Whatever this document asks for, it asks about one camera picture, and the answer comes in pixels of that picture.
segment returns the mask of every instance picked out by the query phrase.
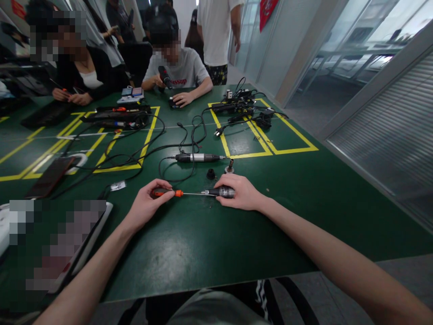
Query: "orange screwdriver handle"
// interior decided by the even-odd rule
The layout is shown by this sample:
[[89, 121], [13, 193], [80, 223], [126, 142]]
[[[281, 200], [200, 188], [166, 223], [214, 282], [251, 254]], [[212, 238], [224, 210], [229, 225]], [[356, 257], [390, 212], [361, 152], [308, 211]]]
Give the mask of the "orange screwdriver handle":
[[[166, 190], [166, 189], [163, 189], [163, 188], [156, 188], [156, 189], [154, 189], [152, 191], [152, 194], [154, 196], [163, 196], [165, 193], [170, 192], [170, 191], [171, 190]], [[184, 193], [181, 190], [177, 190], [175, 192], [175, 196], [177, 196], [177, 197], [181, 197], [182, 195], [184, 195]]]

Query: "office desk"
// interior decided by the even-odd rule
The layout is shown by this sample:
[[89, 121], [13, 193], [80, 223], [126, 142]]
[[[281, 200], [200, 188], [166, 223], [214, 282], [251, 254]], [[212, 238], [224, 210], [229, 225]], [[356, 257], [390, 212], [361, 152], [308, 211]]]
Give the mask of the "office desk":
[[370, 55], [367, 61], [359, 68], [359, 70], [352, 77], [349, 78], [350, 80], [356, 80], [358, 76], [361, 74], [361, 72], [365, 68], [367, 68], [368, 65], [370, 65], [376, 57], [383, 56], [383, 55], [395, 55], [404, 47], [401, 45], [390, 45], [387, 48], [382, 48], [382, 47], [377, 48], [375, 47], [376, 44], [377, 43], [374, 42], [364, 43], [364, 44], [360, 44], [360, 46], [346, 46], [346, 47], [341, 47], [340, 49], [337, 48], [336, 44], [332, 44], [332, 43], [324, 44], [318, 53], [318, 56], [322, 57], [322, 62], [320, 62], [319, 68], [316, 70], [314, 75], [308, 81], [305, 88], [300, 89], [300, 91], [302, 92], [302, 94], [305, 94], [307, 92], [307, 90], [310, 88], [313, 81], [320, 73], [320, 70], [322, 70], [322, 67], [325, 64], [325, 62], [333, 56], [340, 56], [340, 57], [332, 66], [332, 68], [329, 70], [328, 74], [332, 74], [335, 71], [335, 69], [338, 67], [338, 65], [341, 63], [341, 61], [344, 59], [345, 56]]
[[[214, 87], [209, 94], [182, 110], [170, 109], [166, 94], [146, 94], [152, 111], [166, 124], [165, 134], [148, 150], [164, 144], [178, 144], [185, 131], [177, 126], [177, 122], [190, 132], [192, 118], [209, 103], [219, 102], [227, 88], [233, 89], [233, 86]], [[56, 135], [76, 135], [85, 127], [78, 120], [80, 116], [98, 106], [113, 105], [118, 97], [119, 94], [113, 94], [88, 107], [78, 108], [69, 119], [53, 128], [27, 130], [21, 127], [19, 121], [31, 113], [33, 107], [30, 106], [3, 120], [0, 123], [0, 203], [23, 198], [49, 165], [49, 157], [60, 155], [68, 140], [58, 140]], [[244, 123], [227, 127], [224, 137], [216, 138], [213, 135], [216, 125], [225, 123], [229, 116], [204, 113], [207, 138], [201, 143], [200, 152], [234, 158], [235, 173], [248, 177], [260, 192], [374, 261], [433, 252], [433, 236], [296, 123], [275, 117], [269, 130]], [[159, 121], [151, 126], [150, 130], [116, 141], [111, 153], [134, 152], [149, 136], [154, 137], [161, 131]], [[111, 130], [106, 131], [90, 129], [71, 151], [83, 150], [89, 158], [86, 166], [95, 166], [114, 137]], [[202, 131], [198, 130], [197, 138], [201, 135]], [[127, 214], [139, 188], [159, 177], [159, 161], [178, 152], [177, 147], [173, 147], [150, 155], [143, 161], [143, 172], [138, 177], [128, 181], [126, 188], [110, 194], [108, 201], [114, 204], [114, 209], [93, 253]], [[220, 177], [227, 165], [227, 159], [197, 163], [194, 175], [175, 188], [185, 192], [212, 188], [215, 182], [206, 178], [208, 169], [213, 168]], [[191, 171], [191, 164], [169, 161], [163, 163], [163, 169], [168, 178], [185, 177]], [[137, 166], [131, 166], [95, 173], [92, 179], [61, 199], [65, 207], [70, 203], [66, 200], [96, 199], [106, 184], [121, 181], [136, 172]], [[84, 174], [79, 171], [65, 176], [56, 192]], [[64, 219], [63, 211], [59, 211], [58, 222]], [[10, 248], [8, 258], [0, 266], [1, 308], [7, 308], [9, 304], [14, 311], [41, 308], [35, 302], [37, 295], [24, 290], [24, 279], [32, 277], [33, 267], [40, 264], [41, 244], [50, 243], [50, 233], [55, 232], [56, 227], [55, 223], [40, 220], [34, 223], [25, 244]], [[120, 259], [102, 301], [148, 297], [315, 270], [306, 255], [261, 214], [222, 207], [211, 197], [185, 196], [173, 198], [162, 206], [134, 237]]]

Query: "green workbench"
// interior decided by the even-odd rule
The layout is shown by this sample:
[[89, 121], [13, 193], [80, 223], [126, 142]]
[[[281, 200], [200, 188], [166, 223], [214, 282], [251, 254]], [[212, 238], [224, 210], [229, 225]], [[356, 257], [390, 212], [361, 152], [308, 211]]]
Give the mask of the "green workbench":
[[[209, 103], [219, 102], [227, 88], [214, 87], [202, 98], [181, 110], [170, 109], [167, 94], [147, 93], [152, 112], [165, 123], [165, 133], [149, 148], [178, 144], [185, 131], [191, 134], [191, 120]], [[35, 105], [47, 104], [50, 98], [39, 98], [35, 105], [22, 108], [7, 118], [0, 118], [0, 204], [22, 199], [53, 157], [58, 157], [68, 140], [56, 136], [75, 135], [85, 125], [79, 117], [98, 106], [114, 105], [119, 94], [77, 108], [70, 118], [52, 128], [28, 130], [19, 122], [30, 115]], [[263, 104], [272, 103], [263, 98]], [[433, 236], [398, 209], [391, 201], [361, 178], [339, 158], [303, 131], [292, 120], [274, 117], [272, 127], [263, 131], [249, 123], [226, 128], [224, 137], [213, 135], [218, 123], [229, 115], [215, 116], [207, 111], [207, 138], [201, 153], [227, 155], [235, 159], [235, 173], [249, 178], [256, 188], [286, 208], [330, 232], [359, 250], [373, 261], [422, 255], [433, 252]], [[160, 131], [162, 124], [152, 119], [152, 129], [117, 140], [110, 154], [132, 153]], [[76, 141], [71, 152], [88, 155], [86, 166], [93, 167], [104, 156], [111, 130], [95, 127]], [[196, 132], [196, 139], [203, 128]], [[159, 178], [158, 163], [179, 153], [177, 147], [158, 151], [143, 161], [143, 171], [127, 182], [126, 188], [111, 192], [108, 201], [114, 209], [99, 236], [93, 252], [112, 233], [127, 214], [137, 191]], [[174, 184], [185, 192], [212, 188], [206, 178], [209, 168], [221, 176], [228, 159], [197, 163], [191, 178]], [[20, 245], [11, 246], [0, 266], [1, 309], [31, 311], [41, 308], [40, 292], [25, 291], [25, 279], [32, 278], [33, 268], [41, 265], [42, 245], [49, 245], [50, 235], [57, 233], [57, 223], [64, 222], [65, 212], [73, 200], [94, 200], [105, 185], [124, 180], [138, 171], [132, 164], [122, 170], [95, 173], [88, 181], [73, 188], [62, 200], [55, 218], [35, 219], [31, 231]], [[163, 162], [165, 177], [189, 175], [191, 164]], [[55, 193], [75, 183], [87, 172], [65, 176]], [[289, 274], [315, 271], [307, 256], [271, 221], [257, 212], [222, 207], [212, 197], [184, 196], [173, 198], [162, 206], [146, 227], [131, 241], [118, 263], [102, 301], [112, 302], [138, 297], [175, 293]]]

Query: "red banner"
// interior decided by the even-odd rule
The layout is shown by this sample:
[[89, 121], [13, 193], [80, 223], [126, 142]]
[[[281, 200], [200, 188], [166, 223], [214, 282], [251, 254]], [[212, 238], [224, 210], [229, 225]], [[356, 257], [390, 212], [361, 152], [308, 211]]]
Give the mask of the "red banner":
[[261, 0], [260, 1], [260, 32], [265, 27], [269, 17], [275, 9], [278, 0]]
[[24, 17], [26, 16], [26, 11], [24, 10], [24, 7], [15, 0], [11, 0], [10, 3], [12, 5], [12, 12], [18, 17], [24, 19]]

